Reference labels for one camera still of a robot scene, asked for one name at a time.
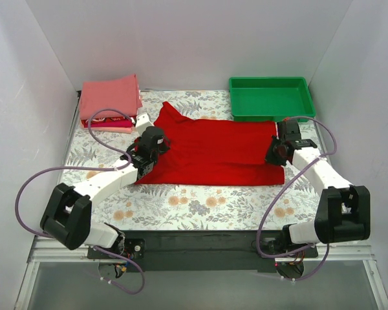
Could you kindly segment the red t shirt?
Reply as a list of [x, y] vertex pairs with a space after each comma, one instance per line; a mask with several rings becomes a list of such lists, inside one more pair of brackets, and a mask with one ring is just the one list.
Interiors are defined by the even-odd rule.
[[276, 134], [272, 121], [190, 119], [167, 101], [155, 121], [170, 141], [140, 184], [271, 186], [285, 182], [284, 169], [266, 162]]

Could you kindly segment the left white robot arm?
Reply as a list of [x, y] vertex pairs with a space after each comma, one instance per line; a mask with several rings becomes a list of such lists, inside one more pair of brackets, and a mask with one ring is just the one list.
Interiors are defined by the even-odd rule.
[[169, 149], [164, 131], [148, 126], [112, 168], [75, 185], [57, 185], [42, 216], [41, 229], [70, 250], [97, 246], [110, 258], [120, 257], [125, 234], [110, 224], [93, 222], [92, 208], [148, 175]]

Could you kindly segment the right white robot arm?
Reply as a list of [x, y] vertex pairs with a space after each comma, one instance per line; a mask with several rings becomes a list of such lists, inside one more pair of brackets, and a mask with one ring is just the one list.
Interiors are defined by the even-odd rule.
[[371, 195], [340, 176], [311, 139], [303, 139], [296, 119], [277, 123], [277, 134], [266, 153], [266, 162], [292, 164], [319, 195], [314, 220], [283, 227], [279, 241], [286, 256], [297, 255], [304, 243], [338, 243], [366, 240], [371, 235]]

